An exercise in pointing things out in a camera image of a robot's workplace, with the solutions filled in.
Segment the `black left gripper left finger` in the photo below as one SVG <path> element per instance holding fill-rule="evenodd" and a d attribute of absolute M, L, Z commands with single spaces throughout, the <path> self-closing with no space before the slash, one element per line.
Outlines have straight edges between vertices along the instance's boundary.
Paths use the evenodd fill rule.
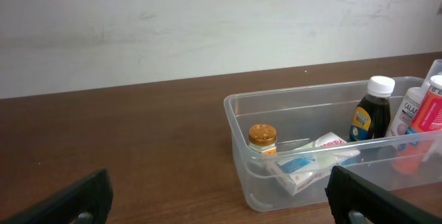
<path fill-rule="evenodd" d="M 105 223 L 113 202 L 106 169 L 100 169 L 2 223 Z"/>

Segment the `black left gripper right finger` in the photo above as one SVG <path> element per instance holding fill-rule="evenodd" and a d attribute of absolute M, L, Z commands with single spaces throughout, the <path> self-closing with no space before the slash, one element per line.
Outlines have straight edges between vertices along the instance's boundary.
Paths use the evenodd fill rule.
<path fill-rule="evenodd" d="M 441 224 L 441 218 L 341 166 L 331 169 L 325 193 L 336 223 Z"/>

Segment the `white Panadol box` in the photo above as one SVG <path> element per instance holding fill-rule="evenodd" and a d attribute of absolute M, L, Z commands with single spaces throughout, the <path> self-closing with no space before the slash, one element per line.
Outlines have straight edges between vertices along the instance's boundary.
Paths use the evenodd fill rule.
<path fill-rule="evenodd" d="M 334 165 L 351 165 L 358 161 L 359 150 L 326 155 L 307 155 L 302 158 L 267 163 L 266 169 L 292 196 L 310 184 L 328 176 Z"/>

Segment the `black bottle white cap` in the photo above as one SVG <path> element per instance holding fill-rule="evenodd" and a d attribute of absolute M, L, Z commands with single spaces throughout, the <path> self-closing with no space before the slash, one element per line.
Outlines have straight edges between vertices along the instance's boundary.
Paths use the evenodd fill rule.
<path fill-rule="evenodd" d="M 386 76 L 372 76 L 367 93 L 357 104 L 349 129 L 351 142 L 383 138 L 391 120 L 389 98 L 395 81 Z"/>

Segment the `orange Redoxon tube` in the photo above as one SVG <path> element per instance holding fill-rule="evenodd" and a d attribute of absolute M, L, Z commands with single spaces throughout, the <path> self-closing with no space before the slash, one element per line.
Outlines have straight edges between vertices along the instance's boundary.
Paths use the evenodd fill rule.
<path fill-rule="evenodd" d="M 441 130 L 441 75 L 429 79 L 430 87 L 425 93 L 420 109 L 417 111 L 406 134 L 425 133 Z M 398 146 L 397 159 L 393 168 L 401 174 L 413 174 L 435 143 L 435 139 L 416 139 L 414 142 Z"/>

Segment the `small gold-lid balm jar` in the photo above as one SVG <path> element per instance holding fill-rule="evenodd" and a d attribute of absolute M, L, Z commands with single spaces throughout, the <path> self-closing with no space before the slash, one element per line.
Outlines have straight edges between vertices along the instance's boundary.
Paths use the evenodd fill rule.
<path fill-rule="evenodd" d="M 277 131 L 270 124 L 255 124 L 249 129 L 248 146 L 258 153 L 276 153 Z"/>

